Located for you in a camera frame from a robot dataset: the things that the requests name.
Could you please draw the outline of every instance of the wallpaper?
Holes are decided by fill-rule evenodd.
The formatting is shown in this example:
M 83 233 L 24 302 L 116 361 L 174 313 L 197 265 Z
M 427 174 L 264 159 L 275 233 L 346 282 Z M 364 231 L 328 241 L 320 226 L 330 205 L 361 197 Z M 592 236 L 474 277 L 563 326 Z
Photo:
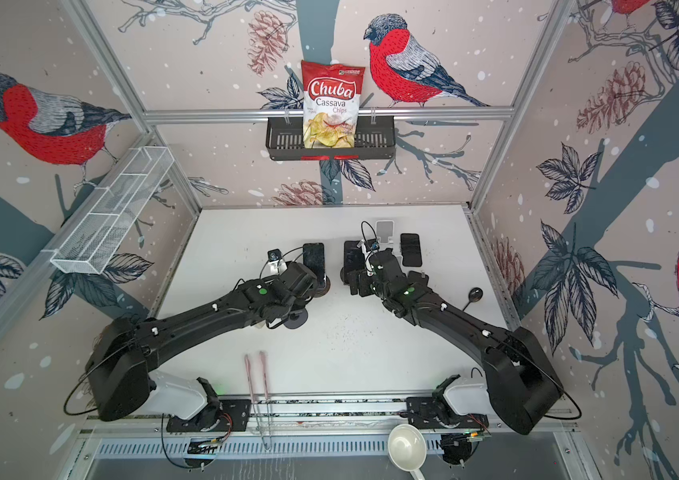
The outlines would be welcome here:
M 0 0 L 0 299 L 138 132 L 56 2 Z M 38 285 L 0 341 L 0 478 L 52 478 L 80 427 L 61 405 L 112 319 L 143 320 L 192 223 L 165 180 L 102 275 Z M 79 390 L 72 409 L 89 402 Z
M 479 212 L 605 478 L 679 478 L 679 0 L 575 7 Z
M 501 122 L 395 124 L 392 160 L 272 161 L 266 124 L 161 125 L 203 206 L 466 202 Z
M 383 91 L 376 85 L 392 74 L 383 69 L 383 56 L 394 52 L 380 43 L 383 29 L 375 25 L 390 15 L 401 18 L 419 46 L 409 61 L 435 58 L 466 92 L 418 101 L 428 106 L 477 104 L 473 98 L 509 105 L 551 5 L 549 0 L 89 3 L 149 110 L 260 108 L 258 92 L 285 89 L 290 72 L 301 80 L 303 58 L 367 67 L 363 98 L 369 106 L 387 107 L 396 88 Z M 377 78 L 375 69 L 380 70 Z

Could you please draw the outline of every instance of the white wire basket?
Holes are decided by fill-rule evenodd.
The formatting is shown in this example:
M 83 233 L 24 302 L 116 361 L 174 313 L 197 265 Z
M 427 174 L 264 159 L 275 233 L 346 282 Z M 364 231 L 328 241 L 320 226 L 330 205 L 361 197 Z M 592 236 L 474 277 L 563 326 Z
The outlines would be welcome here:
M 51 263 L 59 270 L 101 274 L 174 163 L 166 147 L 140 147 L 131 153 L 113 183 L 97 187 L 104 194 L 54 254 Z

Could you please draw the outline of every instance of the white ladle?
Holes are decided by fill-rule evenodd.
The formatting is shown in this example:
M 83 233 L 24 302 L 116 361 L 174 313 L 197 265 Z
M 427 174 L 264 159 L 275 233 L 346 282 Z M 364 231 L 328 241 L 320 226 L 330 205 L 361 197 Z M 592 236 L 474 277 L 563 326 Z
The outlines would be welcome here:
M 396 426 L 388 437 L 388 455 L 393 465 L 411 473 L 416 480 L 425 480 L 419 468 L 428 455 L 425 437 L 409 424 Z

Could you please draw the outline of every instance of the chip image on bag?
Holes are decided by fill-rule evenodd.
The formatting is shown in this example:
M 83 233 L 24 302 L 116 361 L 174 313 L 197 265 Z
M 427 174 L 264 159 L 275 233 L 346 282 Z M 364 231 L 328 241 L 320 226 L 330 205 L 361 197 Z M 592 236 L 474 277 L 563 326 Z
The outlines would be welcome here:
M 355 125 L 361 104 L 363 67 L 321 65 L 302 61 L 305 148 L 355 146 Z

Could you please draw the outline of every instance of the bird wing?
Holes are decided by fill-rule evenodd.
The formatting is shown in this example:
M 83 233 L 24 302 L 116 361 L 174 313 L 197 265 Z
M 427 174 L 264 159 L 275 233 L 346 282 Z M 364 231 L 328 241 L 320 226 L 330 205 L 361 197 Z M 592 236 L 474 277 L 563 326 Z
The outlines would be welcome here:
M 38 107 L 30 129 L 51 137 L 69 137 L 92 128 L 131 118 L 112 108 L 88 104 L 69 95 L 48 94 L 28 88 Z
M 385 61 L 395 73 L 420 84 L 426 84 L 422 80 L 441 66 L 438 57 L 425 50 L 412 34 L 409 34 L 409 42 L 403 52 L 390 54 L 385 57 Z

